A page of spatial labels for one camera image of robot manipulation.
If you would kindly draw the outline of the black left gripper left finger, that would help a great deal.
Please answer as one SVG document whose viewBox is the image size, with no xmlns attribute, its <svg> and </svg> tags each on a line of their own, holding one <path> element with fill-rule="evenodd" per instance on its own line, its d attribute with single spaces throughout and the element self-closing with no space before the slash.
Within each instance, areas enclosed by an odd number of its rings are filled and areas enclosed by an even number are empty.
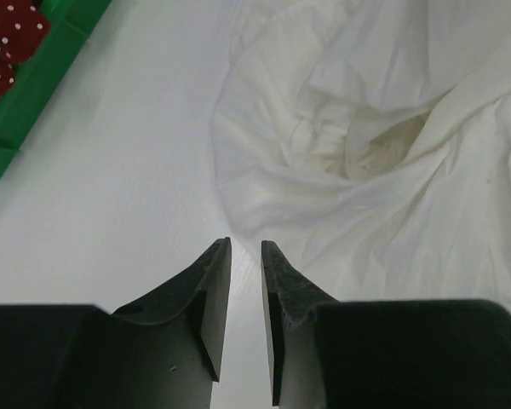
<svg viewBox="0 0 511 409">
<path fill-rule="evenodd" d="M 216 240 L 146 295 L 0 305 L 0 408 L 206 408 L 219 380 L 232 247 Z"/>
</svg>

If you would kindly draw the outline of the white skirt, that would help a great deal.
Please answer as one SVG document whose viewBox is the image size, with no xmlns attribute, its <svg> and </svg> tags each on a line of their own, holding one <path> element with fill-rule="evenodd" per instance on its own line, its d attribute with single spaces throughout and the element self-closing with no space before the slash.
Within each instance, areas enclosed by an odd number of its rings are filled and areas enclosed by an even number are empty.
<svg viewBox="0 0 511 409">
<path fill-rule="evenodd" d="M 345 301 L 511 312 L 511 1 L 248 1 L 211 134 L 249 250 Z"/>
</svg>

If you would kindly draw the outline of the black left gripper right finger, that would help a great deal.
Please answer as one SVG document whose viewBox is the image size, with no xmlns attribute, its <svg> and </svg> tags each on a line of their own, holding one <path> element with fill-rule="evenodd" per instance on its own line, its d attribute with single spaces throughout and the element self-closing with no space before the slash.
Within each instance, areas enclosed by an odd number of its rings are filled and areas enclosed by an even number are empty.
<svg viewBox="0 0 511 409">
<path fill-rule="evenodd" d="M 261 245 L 277 408 L 511 408 L 511 313 L 480 299 L 341 302 Z"/>
</svg>

